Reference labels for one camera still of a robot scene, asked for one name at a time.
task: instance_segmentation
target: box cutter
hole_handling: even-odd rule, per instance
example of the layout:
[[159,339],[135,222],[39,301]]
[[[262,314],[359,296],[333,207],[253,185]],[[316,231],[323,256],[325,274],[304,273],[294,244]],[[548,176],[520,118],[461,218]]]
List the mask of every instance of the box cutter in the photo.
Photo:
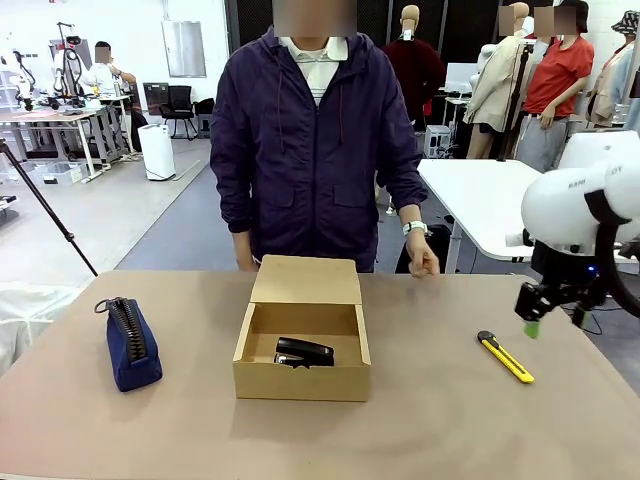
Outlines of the box cutter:
[[513,373],[522,383],[533,383],[533,376],[520,365],[509,352],[500,346],[495,335],[483,330],[478,332],[478,341],[482,343],[502,364]]
[[293,368],[333,367],[333,348],[305,340],[280,337],[273,361]]

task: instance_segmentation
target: blue pencil case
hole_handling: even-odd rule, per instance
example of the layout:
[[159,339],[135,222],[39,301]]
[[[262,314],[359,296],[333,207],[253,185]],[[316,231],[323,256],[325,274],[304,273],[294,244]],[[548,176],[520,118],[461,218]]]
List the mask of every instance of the blue pencil case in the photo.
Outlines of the blue pencil case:
[[160,380],[158,345],[138,302],[116,297],[102,300],[94,311],[108,312],[107,344],[118,389],[128,392]]

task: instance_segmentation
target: beige jacket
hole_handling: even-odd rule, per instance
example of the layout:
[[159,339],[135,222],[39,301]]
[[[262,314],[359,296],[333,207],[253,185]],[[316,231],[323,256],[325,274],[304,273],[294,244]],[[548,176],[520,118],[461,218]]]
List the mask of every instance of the beige jacket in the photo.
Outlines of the beige jacket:
[[596,84],[591,91],[592,95],[596,96],[589,116],[589,121],[598,125],[611,126],[611,120],[613,117],[613,107],[616,103],[620,103],[621,98],[617,98],[614,91],[614,80],[616,73],[620,67],[621,60],[630,51],[633,50],[635,42],[630,43],[609,61],[609,63],[602,69]]
[[[520,40],[524,36],[524,30],[520,30],[498,44],[496,51],[480,71],[478,84],[464,117],[465,123],[488,123],[494,130],[504,132],[512,89],[520,69]],[[531,59],[530,56],[527,70],[531,68]],[[523,82],[521,89],[521,99],[526,90],[525,83]]]

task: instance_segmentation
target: yellow utility knife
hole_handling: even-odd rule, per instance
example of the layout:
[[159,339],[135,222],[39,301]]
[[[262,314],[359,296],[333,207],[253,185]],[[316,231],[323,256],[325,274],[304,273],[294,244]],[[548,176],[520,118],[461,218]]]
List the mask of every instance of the yellow utility knife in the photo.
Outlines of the yellow utility knife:
[[478,341],[487,347],[487,350],[493,353],[493,355],[518,378],[518,380],[522,383],[533,383],[533,376],[527,372],[527,370],[509,354],[509,352],[500,346],[493,333],[487,332],[486,330],[478,332]]

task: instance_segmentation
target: white air purifier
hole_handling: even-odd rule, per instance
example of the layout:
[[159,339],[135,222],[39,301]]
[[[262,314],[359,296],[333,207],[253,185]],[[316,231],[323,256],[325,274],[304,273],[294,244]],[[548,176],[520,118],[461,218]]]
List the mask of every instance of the white air purifier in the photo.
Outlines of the white air purifier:
[[145,125],[138,129],[138,135],[140,136],[147,178],[157,182],[173,178],[176,175],[176,165],[173,162],[169,127],[166,125]]

